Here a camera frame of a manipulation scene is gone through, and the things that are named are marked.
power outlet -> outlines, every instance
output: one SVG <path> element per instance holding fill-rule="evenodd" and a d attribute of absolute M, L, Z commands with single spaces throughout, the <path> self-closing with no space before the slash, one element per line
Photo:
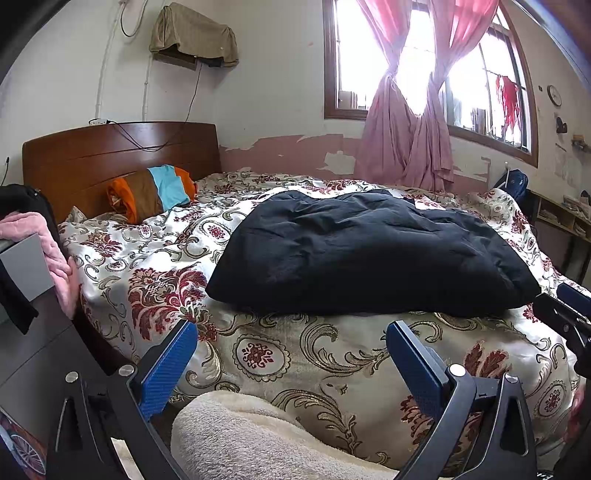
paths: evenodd
<path fill-rule="evenodd" d="M 106 125 L 109 123 L 109 121 L 106 118 L 93 118 L 88 123 L 89 125 Z"/>

blue clamp pad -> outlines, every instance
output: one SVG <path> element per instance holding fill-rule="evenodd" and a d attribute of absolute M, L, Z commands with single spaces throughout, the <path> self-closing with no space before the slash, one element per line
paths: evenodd
<path fill-rule="evenodd" d="M 591 317 L 591 298 L 587 295 L 583 295 L 566 283 L 561 283 L 556 289 L 556 296 L 581 315 Z"/>
<path fill-rule="evenodd" d="M 449 393 L 449 379 L 441 367 L 441 358 L 434 350 L 429 352 L 401 320 L 388 325 L 386 346 L 421 412 L 437 421 Z"/>
<path fill-rule="evenodd" d="M 186 322 L 141 383 L 139 411 L 146 421 L 164 409 L 197 345 L 197 327 Z"/>

black pillow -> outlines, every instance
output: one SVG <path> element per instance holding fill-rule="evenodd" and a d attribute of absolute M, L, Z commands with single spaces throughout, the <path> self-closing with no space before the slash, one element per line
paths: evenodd
<path fill-rule="evenodd" d="M 314 199 L 281 192 L 232 234 L 207 294 L 260 313 L 497 314 L 540 286 L 487 224 L 418 210 L 387 190 Z"/>

pink towel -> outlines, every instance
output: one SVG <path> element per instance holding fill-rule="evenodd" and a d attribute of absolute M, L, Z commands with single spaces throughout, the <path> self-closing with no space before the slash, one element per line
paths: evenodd
<path fill-rule="evenodd" d="M 72 257 L 66 262 L 60 247 L 49 233 L 43 215 L 37 212 L 12 212 L 0 220 L 0 238 L 20 242 L 34 233 L 37 233 L 41 239 L 45 262 L 56 286 L 61 309 L 68 318 L 72 319 L 76 310 L 79 288 L 76 264 Z"/>

striped pillow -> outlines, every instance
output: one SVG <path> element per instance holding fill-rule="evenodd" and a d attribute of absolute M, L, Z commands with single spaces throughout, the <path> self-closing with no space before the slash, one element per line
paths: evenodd
<path fill-rule="evenodd" d="M 113 210 L 133 224 L 192 202 L 195 185 L 189 173 L 172 165 L 138 170 L 107 185 Z"/>

